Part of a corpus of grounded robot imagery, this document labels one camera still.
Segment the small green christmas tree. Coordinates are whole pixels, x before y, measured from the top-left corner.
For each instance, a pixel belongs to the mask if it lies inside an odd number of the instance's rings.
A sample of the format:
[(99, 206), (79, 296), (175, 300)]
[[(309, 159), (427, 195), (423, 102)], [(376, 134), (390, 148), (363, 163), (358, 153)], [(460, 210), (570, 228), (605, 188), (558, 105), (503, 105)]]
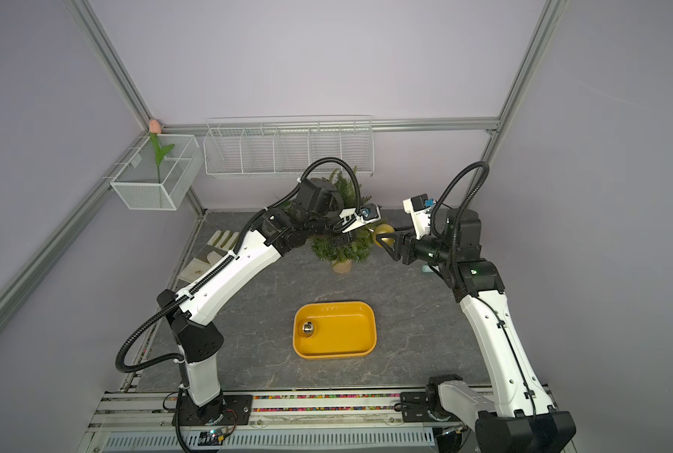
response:
[[(340, 193), (344, 208), (350, 209), (356, 206), (355, 189), (349, 176), (342, 170), (334, 170), (326, 180)], [(312, 251), (319, 260), (329, 262), (336, 273), (348, 273), (354, 263), (364, 262), (374, 247), (371, 226), (351, 231), (351, 234), (353, 241), (314, 238), (311, 243)]]

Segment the gold ornament ball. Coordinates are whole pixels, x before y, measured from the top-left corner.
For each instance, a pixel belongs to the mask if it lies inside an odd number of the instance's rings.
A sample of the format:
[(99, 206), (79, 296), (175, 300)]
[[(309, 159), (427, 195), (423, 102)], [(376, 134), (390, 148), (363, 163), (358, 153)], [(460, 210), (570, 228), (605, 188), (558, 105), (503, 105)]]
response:
[(395, 232), (396, 230), (393, 226), (389, 224), (381, 224), (373, 229), (372, 239), (378, 247), (383, 248), (386, 245), (389, 248), (393, 248), (395, 243)]

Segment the yellow plastic tray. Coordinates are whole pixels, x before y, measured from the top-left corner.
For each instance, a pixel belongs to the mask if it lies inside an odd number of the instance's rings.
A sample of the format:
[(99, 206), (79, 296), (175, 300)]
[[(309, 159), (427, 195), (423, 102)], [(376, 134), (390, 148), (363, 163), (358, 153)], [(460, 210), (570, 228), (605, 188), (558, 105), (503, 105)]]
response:
[[(306, 321), (315, 326), (310, 337), (301, 334)], [(306, 360), (365, 357), (376, 348), (377, 339), (374, 311), (362, 301), (307, 304), (294, 317), (292, 347)]]

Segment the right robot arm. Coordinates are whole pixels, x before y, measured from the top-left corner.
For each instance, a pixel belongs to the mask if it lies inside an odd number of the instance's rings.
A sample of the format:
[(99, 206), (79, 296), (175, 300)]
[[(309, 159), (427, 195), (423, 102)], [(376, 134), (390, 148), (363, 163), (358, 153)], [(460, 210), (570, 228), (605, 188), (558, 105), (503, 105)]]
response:
[(482, 223), (475, 211), (451, 210), (440, 236), (422, 230), (421, 215), (408, 231), (378, 233), (376, 242), (404, 264), (436, 267), (467, 317), (489, 372), (491, 398), (456, 375), (432, 377), (426, 406), (438, 419), (459, 419), (484, 452), (561, 452), (576, 434), (568, 411), (544, 390), (512, 321), (506, 287), (497, 267), (481, 256)]

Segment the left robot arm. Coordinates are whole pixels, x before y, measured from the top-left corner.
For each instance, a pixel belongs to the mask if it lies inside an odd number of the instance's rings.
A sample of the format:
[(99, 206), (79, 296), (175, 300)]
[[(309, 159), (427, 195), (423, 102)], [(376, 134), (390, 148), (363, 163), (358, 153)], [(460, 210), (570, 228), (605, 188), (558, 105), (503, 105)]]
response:
[(178, 292), (163, 292), (158, 303), (176, 341), (183, 397), (206, 419), (223, 413), (218, 353), (223, 334), (214, 324), (226, 303), (251, 279), (314, 237), (353, 239), (362, 211), (361, 194), (349, 207), (336, 185), (302, 177), (276, 203), (258, 211), (242, 228), (234, 247), (202, 277)]

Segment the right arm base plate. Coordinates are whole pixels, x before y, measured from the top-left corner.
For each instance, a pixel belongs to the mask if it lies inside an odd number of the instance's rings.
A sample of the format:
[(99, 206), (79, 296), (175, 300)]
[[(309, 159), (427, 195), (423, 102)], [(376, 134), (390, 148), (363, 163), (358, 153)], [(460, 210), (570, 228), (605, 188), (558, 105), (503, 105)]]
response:
[(406, 422), (461, 422), (469, 425), (476, 420), (482, 403), (481, 396), (467, 387), (438, 389), (436, 394), (426, 390), (400, 393), (395, 410)]

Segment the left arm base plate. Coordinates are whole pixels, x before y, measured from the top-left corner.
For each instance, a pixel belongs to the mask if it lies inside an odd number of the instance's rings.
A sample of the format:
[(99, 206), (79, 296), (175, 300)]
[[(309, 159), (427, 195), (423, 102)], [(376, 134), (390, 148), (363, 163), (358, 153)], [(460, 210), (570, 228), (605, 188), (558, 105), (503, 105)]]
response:
[(249, 423), (253, 403), (252, 394), (226, 394), (198, 407), (185, 394), (176, 401), (175, 413), (181, 427), (244, 426)]

